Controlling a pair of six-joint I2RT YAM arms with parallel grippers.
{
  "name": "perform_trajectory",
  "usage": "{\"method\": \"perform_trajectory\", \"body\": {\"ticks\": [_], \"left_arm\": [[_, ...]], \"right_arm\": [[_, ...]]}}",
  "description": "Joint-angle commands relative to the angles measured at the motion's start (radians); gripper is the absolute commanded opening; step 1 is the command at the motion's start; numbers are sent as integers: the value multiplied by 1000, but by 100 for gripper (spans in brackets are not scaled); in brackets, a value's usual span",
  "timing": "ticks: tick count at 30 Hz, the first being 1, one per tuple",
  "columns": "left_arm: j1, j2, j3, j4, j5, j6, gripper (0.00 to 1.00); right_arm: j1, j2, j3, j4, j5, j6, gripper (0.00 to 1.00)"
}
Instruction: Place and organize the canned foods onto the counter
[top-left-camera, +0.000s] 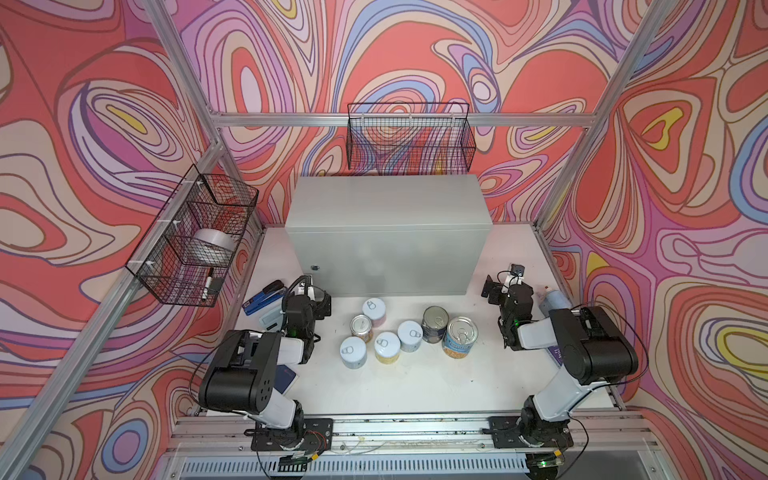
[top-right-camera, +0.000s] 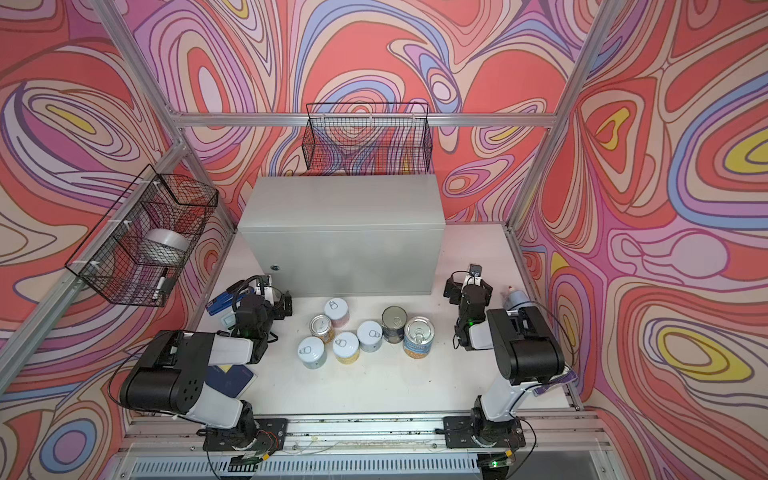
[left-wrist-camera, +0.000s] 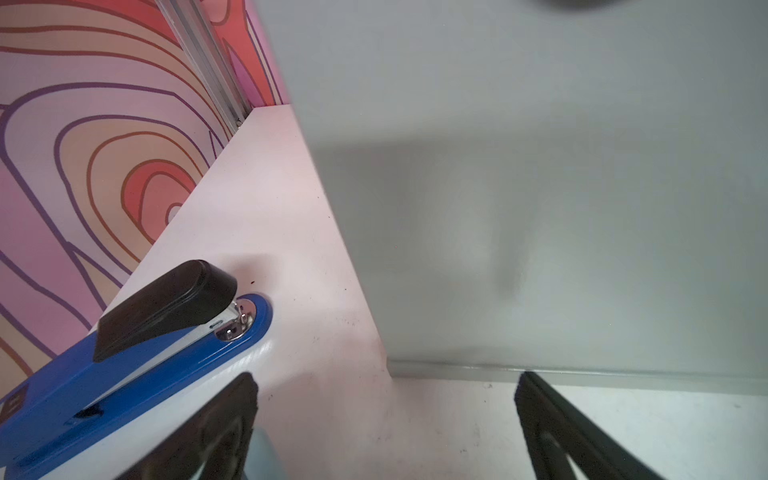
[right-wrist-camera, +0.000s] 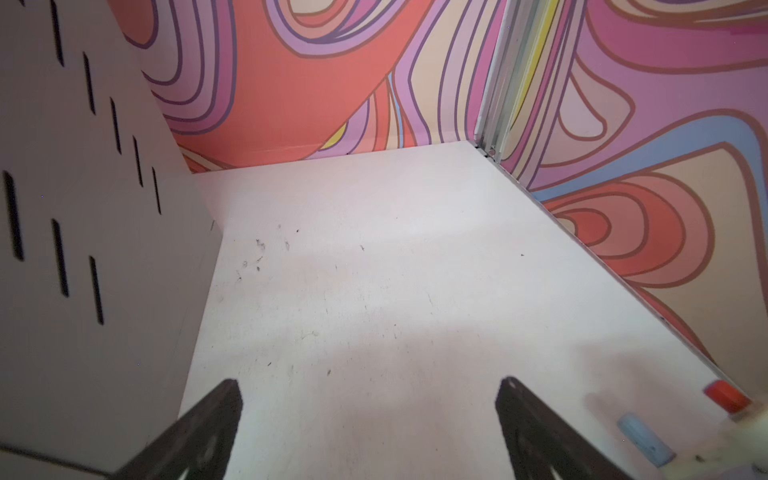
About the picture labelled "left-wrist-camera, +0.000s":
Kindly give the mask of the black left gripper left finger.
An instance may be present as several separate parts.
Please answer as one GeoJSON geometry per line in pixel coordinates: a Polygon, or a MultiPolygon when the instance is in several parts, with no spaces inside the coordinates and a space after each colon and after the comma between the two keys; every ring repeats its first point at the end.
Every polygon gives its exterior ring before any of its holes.
{"type": "Polygon", "coordinates": [[[122,479],[241,479],[258,411],[258,385],[242,373],[122,479]]]}

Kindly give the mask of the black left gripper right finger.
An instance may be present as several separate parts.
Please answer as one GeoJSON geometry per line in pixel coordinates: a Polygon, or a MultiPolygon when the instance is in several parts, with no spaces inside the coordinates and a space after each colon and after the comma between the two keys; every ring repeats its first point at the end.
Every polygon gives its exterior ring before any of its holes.
{"type": "Polygon", "coordinates": [[[574,479],[573,465],[588,479],[660,477],[537,373],[520,375],[514,400],[538,479],[574,479]]]}

